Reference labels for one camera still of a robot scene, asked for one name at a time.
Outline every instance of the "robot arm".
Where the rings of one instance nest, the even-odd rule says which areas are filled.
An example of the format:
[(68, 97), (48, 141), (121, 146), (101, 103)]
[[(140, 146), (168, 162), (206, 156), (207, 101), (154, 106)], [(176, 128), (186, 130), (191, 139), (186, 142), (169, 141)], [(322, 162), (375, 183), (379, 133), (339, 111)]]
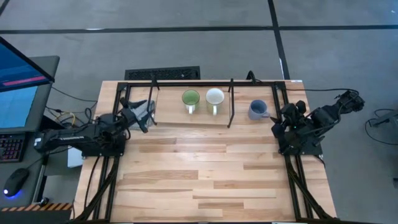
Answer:
[(337, 98), (334, 105), (317, 108), (307, 116), (304, 116), (303, 101), (285, 105), (281, 109), (284, 121), (273, 119), (275, 125), (271, 129), (281, 145), (279, 152), (290, 155), (322, 154), (319, 144), (323, 135), (340, 122), (340, 115), (360, 111), (364, 106), (364, 100), (356, 91), (348, 90)]
[(72, 146), (82, 151), (82, 156), (121, 156), (126, 144), (125, 130), (138, 123), (142, 132), (148, 132), (146, 122), (150, 113), (139, 117), (135, 109), (146, 100), (137, 103), (125, 103), (119, 115), (104, 114), (93, 124), (85, 124), (79, 128), (54, 130), (49, 129), (36, 134), (34, 147), (40, 153), (46, 153), (59, 146)]

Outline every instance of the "yellow cable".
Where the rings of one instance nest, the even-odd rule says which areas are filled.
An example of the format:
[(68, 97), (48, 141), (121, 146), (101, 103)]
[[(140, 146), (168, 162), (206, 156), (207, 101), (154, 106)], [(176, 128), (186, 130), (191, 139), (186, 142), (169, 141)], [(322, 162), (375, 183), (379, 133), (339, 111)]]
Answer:
[(60, 113), (57, 117), (55, 117), (55, 120), (58, 121), (58, 122), (60, 122), (59, 118), (60, 118), (61, 116), (65, 115), (65, 114), (70, 114), (70, 115), (72, 115), (72, 117), (73, 117), (72, 125), (74, 125), (74, 124), (75, 124), (75, 121), (76, 121), (76, 116), (75, 116), (75, 114), (72, 113), (72, 112), (67, 112), (67, 111), (66, 111), (66, 112)]

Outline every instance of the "monitor screen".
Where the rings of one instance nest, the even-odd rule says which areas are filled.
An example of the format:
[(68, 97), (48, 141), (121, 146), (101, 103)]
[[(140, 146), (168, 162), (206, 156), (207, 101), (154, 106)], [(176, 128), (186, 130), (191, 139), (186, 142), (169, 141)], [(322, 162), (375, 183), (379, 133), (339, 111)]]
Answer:
[(49, 74), (0, 37), (0, 92), (50, 82)]

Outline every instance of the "green mug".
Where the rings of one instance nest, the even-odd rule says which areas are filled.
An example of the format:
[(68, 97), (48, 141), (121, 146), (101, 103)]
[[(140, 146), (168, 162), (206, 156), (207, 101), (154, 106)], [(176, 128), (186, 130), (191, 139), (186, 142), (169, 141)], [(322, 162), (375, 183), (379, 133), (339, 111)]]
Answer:
[(196, 107), (199, 105), (200, 95), (195, 90), (187, 90), (182, 95), (182, 101), (189, 114), (193, 114)]

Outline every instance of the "white mug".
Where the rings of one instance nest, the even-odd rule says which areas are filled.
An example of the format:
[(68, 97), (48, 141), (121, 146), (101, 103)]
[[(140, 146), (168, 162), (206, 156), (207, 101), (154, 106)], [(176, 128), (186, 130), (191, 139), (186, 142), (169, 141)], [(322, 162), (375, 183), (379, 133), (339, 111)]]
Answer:
[(207, 109), (213, 115), (217, 115), (224, 101), (224, 92), (218, 88), (211, 88), (206, 93)]

